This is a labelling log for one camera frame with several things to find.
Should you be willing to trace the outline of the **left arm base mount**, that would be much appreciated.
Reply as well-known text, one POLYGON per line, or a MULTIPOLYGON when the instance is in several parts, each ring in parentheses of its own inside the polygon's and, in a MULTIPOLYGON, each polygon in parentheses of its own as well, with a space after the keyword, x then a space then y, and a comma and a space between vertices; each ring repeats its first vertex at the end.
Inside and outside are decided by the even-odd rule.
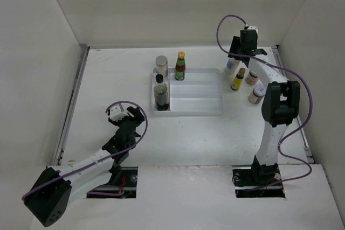
POLYGON ((117 166, 111 169, 110 180, 86 194, 88 199, 136 198, 138 167, 117 166))

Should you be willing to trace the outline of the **yellow cap sauce bottle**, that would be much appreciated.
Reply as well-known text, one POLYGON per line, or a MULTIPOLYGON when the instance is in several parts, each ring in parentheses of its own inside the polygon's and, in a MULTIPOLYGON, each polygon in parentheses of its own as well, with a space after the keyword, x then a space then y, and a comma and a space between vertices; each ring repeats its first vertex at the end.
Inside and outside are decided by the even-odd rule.
POLYGON ((184 80, 185 78, 185 53, 179 51, 177 54, 177 61, 175 66, 175 79, 184 80))

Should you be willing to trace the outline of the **glass bottle black cap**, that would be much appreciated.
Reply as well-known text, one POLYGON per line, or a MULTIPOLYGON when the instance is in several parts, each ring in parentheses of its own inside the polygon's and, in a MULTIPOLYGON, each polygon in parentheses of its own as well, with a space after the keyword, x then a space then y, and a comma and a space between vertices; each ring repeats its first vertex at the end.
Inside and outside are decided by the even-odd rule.
POLYGON ((168 86, 164 83, 164 77, 161 74, 155 76, 156 84, 154 86, 154 98, 157 110, 165 111, 169 108, 168 86))

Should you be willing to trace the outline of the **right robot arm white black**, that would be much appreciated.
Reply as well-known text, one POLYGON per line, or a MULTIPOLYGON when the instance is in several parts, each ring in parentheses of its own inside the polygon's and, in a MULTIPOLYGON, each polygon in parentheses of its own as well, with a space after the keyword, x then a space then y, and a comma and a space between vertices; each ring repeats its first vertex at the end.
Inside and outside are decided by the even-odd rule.
POLYGON ((258 32, 245 26, 234 37, 229 56, 242 61, 266 89, 261 106, 265 121, 258 152, 249 169, 233 169, 236 187, 266 186, 278 172, 278 145, 288 126, 299 113, 300 84, 289 81, 266 58, 267 52, 258 48, 258 32))

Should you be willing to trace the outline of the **tall white spice jar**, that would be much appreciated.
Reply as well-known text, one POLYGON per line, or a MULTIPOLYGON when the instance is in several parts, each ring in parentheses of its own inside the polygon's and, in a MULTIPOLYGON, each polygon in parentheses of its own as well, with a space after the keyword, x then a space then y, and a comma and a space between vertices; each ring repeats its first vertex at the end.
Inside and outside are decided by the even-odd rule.
POLYGON ((226 66, 224 68, 224 72, 226 75, 233 75, 237 70, 240 64, 240 60, 236 60, 235 58, 229 58, 226 66))

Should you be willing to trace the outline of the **small yellow label bottle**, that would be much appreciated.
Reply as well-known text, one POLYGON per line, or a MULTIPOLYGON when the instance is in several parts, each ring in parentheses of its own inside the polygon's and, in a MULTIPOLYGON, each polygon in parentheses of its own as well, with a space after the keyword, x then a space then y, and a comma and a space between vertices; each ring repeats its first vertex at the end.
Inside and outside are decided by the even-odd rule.
POLYGON ((232 90, 238 90, 242 84, 244 74, 246 72, 245 68, 240 68, 238 73, 236 74, 232 84, 231 84, 231 89, 232 90))

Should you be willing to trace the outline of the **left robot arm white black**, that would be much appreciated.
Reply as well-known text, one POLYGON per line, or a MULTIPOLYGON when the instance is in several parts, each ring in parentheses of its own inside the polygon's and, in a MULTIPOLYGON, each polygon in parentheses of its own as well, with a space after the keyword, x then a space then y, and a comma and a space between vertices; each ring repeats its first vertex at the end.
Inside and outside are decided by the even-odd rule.
POLYGON ((74 200, 88 195, 117 197, 124 194, 103 193, 95 189, 101 185, 115 186, 121 180, 121 163, 143 139, 137 133, 141 124, 147 124, 145 111, 136 103, 118 101, 106 109, 108 122, 117 127, 109 141, 90 157, 64 169, 46 168, 22 201, 43 227, 55 224, 74 200))

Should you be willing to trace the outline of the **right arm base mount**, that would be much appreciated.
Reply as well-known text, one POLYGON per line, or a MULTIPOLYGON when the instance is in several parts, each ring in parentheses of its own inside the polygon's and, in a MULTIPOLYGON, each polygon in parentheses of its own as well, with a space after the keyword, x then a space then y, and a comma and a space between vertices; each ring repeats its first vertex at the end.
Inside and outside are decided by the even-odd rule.
POLYGON ((274 173, 256 176, 250 167, 235 167, 232 173, 237 198, 285 198, 282 183, 269 186, 281 180, 279 169, 274 173))

